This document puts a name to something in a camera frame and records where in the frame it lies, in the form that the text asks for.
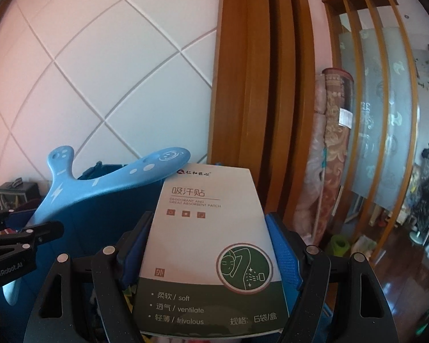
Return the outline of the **blue plastic shoehorn toy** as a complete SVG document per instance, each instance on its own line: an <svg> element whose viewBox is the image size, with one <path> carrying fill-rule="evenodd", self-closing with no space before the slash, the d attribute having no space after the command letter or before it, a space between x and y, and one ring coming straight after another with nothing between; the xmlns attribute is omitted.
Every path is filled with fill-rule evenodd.
<svg viewBox="0 0 429 343"><path fill-rule="evenodd" d="M52 186L27 225L58 221L64 234L38 248L35 271L1 287L10 306L36 298L58 254L91 256L133 229L144 212L155 209L163 181L188 163L190 152L181 147L161 149L83 180L73 177L73 157L69 145L49 153Z"/></svg>

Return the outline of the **white green patch box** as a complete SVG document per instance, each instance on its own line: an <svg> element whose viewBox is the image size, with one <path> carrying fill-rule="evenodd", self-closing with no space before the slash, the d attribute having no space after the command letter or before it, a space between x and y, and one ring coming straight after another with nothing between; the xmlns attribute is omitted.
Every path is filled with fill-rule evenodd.
<svg viewBox="0 0 429 343"><path fill-rule="evenodd" d="M247 169L190 163L166 179L134 316L151 335L229 339L283 329L281 274Z"/></svg>

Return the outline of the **rolled patterned carpet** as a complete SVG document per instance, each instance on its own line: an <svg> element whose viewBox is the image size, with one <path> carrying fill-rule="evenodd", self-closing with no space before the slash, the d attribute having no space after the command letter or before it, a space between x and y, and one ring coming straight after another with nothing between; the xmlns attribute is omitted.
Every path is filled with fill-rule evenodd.
<svg viewBox="0 0 429 343"><path fill-rule="evenodd" d="M339 197L353 127L353 77L341 68L315 78L311 141L301 195L291 229L307 245L322 240Z"/></svg>

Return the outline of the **blue plastic storage crate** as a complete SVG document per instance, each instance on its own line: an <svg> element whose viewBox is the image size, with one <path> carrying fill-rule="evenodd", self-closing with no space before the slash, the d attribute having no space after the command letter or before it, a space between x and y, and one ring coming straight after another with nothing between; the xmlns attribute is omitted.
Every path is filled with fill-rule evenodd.
<svg viewBox="0 0 429 343"><path fill-rule="evenodd" d="M0 211L0 342L140 342L124 290L135 282L163 181L189 153L172 147L89 180L62 146L38 208Z"/></svg>

